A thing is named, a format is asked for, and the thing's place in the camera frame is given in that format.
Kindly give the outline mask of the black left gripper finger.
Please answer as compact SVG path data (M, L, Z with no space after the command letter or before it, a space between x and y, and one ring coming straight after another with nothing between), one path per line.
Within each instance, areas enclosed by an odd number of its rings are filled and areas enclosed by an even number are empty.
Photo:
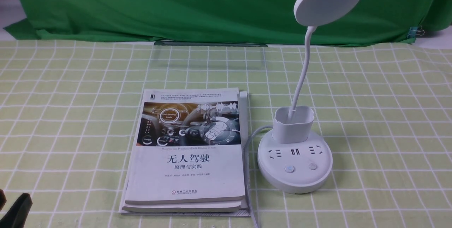
M32 198L22 193L0 220L1 228L23 228L32 207Z

